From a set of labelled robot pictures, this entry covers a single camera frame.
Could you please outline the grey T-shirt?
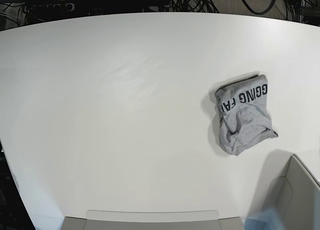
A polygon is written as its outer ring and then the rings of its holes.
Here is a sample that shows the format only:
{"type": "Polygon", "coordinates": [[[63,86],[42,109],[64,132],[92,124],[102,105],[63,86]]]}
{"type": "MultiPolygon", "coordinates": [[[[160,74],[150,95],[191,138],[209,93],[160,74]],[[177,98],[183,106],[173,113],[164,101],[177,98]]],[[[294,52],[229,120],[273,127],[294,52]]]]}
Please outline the grey T-shirt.
{"type": "Polygon", "coordinates": [[[238,156],[266,139],[278,137],[267,112],[265,75],[225,85],[214,96],[219,117],[219,145],[227,154],[238,156]]]}

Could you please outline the blue blurry object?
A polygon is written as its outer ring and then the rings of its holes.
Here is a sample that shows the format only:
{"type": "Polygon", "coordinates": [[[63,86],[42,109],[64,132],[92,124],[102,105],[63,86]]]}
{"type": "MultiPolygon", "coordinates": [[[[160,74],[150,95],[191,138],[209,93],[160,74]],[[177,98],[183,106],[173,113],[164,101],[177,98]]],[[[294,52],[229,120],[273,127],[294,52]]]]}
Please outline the blue blurry object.
{"type": "Polygon", "coordinates": [[[242,220],[245,230],[285,230],[280,215],[274,207],[267,208],[242,220]]]}

